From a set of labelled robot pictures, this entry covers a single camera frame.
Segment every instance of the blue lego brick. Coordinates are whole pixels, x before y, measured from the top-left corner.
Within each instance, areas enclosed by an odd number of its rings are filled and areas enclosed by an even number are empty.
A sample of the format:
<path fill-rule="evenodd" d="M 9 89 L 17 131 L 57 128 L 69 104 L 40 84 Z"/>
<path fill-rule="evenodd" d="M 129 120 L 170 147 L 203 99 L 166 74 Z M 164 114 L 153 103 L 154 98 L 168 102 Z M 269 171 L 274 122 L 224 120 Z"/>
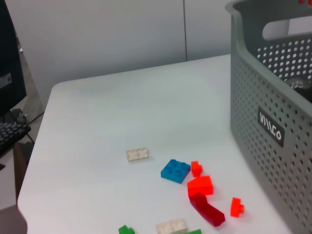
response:
<path fill-rule="evenodd" d="M 162 178 L 181 184 L 190 170 L 191 166 L 189 164 L 171 159 L 165 168 L 162 169 L 160 175 Z"/>

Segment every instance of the green lego brick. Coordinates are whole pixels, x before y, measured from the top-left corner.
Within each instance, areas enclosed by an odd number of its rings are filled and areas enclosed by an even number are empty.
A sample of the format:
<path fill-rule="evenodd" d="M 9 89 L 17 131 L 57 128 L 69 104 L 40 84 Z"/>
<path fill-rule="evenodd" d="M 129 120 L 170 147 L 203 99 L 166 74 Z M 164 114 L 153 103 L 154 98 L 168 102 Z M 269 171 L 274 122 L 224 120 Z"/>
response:
<path fill-rule="evenodd" d="M 201 230 L 198 229 L 198 230 L 196 230 L 196 231 L 192 231 L 192 232 L 187 233 L 187 234 L 201 234 Z"/>
<path fill-rule="evenodd" d="M 126 225 L 119 228 L 119 234 L 135 234 L 132 228 L 128 228 Z"/>

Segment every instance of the floor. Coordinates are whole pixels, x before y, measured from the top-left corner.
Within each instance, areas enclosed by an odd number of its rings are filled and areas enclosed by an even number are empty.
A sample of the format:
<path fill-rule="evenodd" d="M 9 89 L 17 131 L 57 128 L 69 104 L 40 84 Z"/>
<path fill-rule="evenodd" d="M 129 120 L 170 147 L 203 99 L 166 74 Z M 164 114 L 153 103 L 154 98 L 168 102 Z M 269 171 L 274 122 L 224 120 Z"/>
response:
<path fill-rule="evenodd" d="M 23 75 L 24 75 L 24 81 L 25 81 L 25 86 L 26 86 L 26 92 L 27 96 L 18 104 L 14 107 L 14 109 L 19 108 L 23 111 L 24 114 L 27 116 L 27 120 L 31 121 L 33 120 L 36 116 L 38 116 L 40 113 L 44 111 L 44 108 L 42 106 L 42 103 L 40 101 L 39 94 L 37 92 L 34 80 L 31 76 L 30 70 L 28 68 L 25 56 L 23 52 L 19 53 L 20 57 L 20 62 L 22 65 L 22 70 L 23 70 Z M 36 141 L 38 131 L 41 125 L 42 117 L 38 118 L 35 122 L 33 122 L 30 127 L 31 131 L 29 132 L 29 135 L 31 138 Z M 25 136 L 20 142 L 26 143 L 30 141 L 27 136 Z"/>

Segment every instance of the dark object in basket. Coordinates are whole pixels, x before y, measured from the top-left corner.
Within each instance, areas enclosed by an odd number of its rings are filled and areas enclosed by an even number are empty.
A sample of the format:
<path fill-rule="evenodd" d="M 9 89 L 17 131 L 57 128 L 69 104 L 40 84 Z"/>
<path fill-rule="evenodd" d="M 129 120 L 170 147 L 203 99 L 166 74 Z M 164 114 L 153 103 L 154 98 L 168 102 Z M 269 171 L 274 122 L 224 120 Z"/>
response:
<path fill-rule="evenodd" d="M 286 83 L 306 100 L 312 102 L 312 85 L 308 80 L 303 78 L 292 78 L 286 81 Z"/>

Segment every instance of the basket label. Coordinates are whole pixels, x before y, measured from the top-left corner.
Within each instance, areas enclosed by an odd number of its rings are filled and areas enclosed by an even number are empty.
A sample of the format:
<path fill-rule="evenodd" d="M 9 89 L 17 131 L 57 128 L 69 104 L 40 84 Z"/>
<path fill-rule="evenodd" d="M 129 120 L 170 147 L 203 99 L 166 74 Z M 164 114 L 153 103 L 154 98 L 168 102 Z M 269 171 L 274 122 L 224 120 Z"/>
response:
<path fill-rule="evenodd" d="M 281 147 L 284 147 L 285 130 L 260 106 L 258 107 L 258 123 Z"/>

